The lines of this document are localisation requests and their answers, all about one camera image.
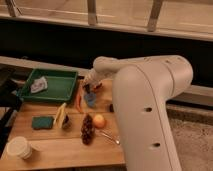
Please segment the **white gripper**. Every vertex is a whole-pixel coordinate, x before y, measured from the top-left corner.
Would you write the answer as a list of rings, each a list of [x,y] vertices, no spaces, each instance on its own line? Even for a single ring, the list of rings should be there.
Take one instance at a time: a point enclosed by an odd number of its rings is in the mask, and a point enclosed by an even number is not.
[[[85,87],[86,85],[91,85],[91,80],[95,80],[95,81],[101,82],[106,77],[107,77],[107,73],[106,72],[98,72],[94,68],[92,68],[85,75],[85,77],[83,79],[83,82],[82,82],[82,86]],[[102,83],[99,83],[98,85],[96,85],[93,88],[93,90],[97,91],[101,87],[102,87]]]

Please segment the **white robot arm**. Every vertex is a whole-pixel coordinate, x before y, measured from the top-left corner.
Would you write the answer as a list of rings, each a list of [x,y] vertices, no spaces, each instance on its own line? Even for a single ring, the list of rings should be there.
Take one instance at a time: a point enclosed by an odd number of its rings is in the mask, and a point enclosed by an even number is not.
[[[190,87],[193,69],[179,55],[98,57],[83,83],[112,77],[112,103],[128,171],[182,171],[166,102]]]

